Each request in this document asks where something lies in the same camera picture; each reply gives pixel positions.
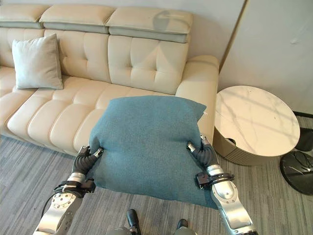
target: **wall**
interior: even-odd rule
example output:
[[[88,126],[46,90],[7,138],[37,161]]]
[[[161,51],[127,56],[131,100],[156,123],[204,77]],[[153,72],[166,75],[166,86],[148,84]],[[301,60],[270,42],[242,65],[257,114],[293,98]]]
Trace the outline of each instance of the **wall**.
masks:
[[[250,85],[313,114],[313,1],[252,0],[220,74],[219,90]]]
[[[2,0],[2,3],[84,3],[185,10],[195,14],[189,57],[210,54],[221,59],[243,0]]]

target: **round side table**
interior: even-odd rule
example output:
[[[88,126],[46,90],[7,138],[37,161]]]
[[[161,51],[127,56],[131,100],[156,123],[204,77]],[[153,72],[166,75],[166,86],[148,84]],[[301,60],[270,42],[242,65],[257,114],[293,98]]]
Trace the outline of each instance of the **round side table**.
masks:
[[[241,165],[262,164],[290,152],[300,127],[293,111],[256,87],[229,87],[217,94],[213,147]]]

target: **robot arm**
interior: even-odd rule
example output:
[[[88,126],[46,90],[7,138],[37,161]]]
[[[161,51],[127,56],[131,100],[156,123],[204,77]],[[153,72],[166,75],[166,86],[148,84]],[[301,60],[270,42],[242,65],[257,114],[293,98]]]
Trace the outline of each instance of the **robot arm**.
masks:
[[[257,235],[253,222],[238,197],[237,187],[232,183],[233,175],[224,173],[217,155],[205,136],[201,135],[201,147],[195,148],[191,142],[187,149],[206,169],[206,173],[196,175],[200,188],[211,189],[211,198],[219,208],[224,226],[229,235]]]
[[[95,190],[93,179],[86,180],[86,175],[102,153],[102,148],[93,155],[90,155],[89,146],[80,149],[71,175],[54,189],[51,205],[33,235],[65,235],[68,232],[83,197]]]

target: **cream leather sofa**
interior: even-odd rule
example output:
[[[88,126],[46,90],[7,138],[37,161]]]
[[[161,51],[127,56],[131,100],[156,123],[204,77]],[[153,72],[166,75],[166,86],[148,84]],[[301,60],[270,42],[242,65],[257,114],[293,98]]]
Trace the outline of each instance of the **cream leather sofa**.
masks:
[[[100,5],[0,6],[1,134],[75,155],[109,101],[175,95],[207,106],[198,125],[213,139],[218,60],[187,60],[192,15]],[[57,34],[63,90],[15,88],[13,39]]]

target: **blue pillow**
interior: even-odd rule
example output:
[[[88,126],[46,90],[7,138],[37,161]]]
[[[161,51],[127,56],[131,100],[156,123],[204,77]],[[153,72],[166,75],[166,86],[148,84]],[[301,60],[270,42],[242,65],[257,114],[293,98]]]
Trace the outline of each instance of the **blue pillow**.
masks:
[[[91,151],[105,151],[90,177],[114,191],[215,207],[196,186],[202,169],[186,149],[188,141],[201,144],[197,121],[205,108],[174,96],[111,100],[91,131]]]

